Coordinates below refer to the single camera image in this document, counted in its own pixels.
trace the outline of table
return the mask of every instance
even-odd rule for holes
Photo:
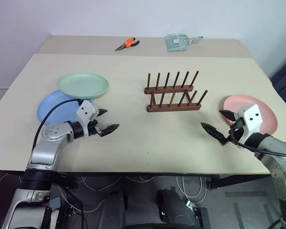
[[[136,37],[139,45],[114,52],[127,39],[129,37],[51,36],[38,54],[252,58],[247,48],[234,39],[204,39],[193,43],[186,52],[168,52],[164,37]]]
[[[209,90],[199,111],[146,112],[148,73],[155,85],[161,72],[163,85],[167,72],[193,76],[196,70],[197,96]],[[106,137],[77,139],[67,146],[61,172],[268,174],[252,152],[233,144],[222,147],[200,126],[210,123],[227,133],[218,110],[232,94],[249,94],[268,104],[278,119],[274,136],[286,141],[286,104],[252,58],[35,54],[0,101],[0,170],[25,169],[39,125],[38,104],[71,72],[94,72],[109,81],[109,91],[93,102],[108,109],[98,117],[101,127],[120,127]]]

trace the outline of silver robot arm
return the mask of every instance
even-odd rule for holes
[[[268,136],[258,144],[258,149],[286,154],[286,142]],[[286,229],[286,157],[261,153],[255,153],[255,157],[271,174],[281,209],[281,226]]]
[[[15,191],[2,229],[40,229],[51,222],[51,209],[44,204],[50,200],[52,184],[65,185],[63,177],[56,173],[63,149],[76,138],[95,134],[105,136],[113,132],[118,124],[104,130],[97,126],[95,117],[106,111],[83,101],[77,111],[76,122],[43,129],[41,139],[31,153],[21,187]]]
[[[286,155],[286,142],[282,142],[269,134],[262,135],[259,133],[262,116],[257,105],[243,107],[235,113],[227,110],[220,110],[220,113],[234,122],[231,125],[229,137],[224,137],[209,124],[201,123],[202,127],[223,146],[228,142],[233,142],[238,147],[245,147],[255,152],[255,157],[263,163],[271,174],[276,196],[280,203],[281,226],[286,229],[286,156],[284,156]],[[267,152],[274,152],[276,155],[270,155]]]

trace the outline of white wall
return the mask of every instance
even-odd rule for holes
[[[0,88],[49,34],[175,32],[239,39],[271,77],[286,61],[286,0],[0,0]]]

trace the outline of green plate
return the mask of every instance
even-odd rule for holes
[[[71,73],[60,78],[57,87],[73,98],[91,99],[104,94],[109,84],[104,77],[95,73]]]

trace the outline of pliers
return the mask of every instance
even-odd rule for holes
[[[122,50],[124,48],[129,48],[129,47],[133,47],[133,46],[136,46],[140,43],[140,41],[137,41],[135,43],[131,43],[135,40],[134,37],[128,39],[127,41],[125,41],[119,48],[117,48],[115,51],[118,51],[118,50]]]

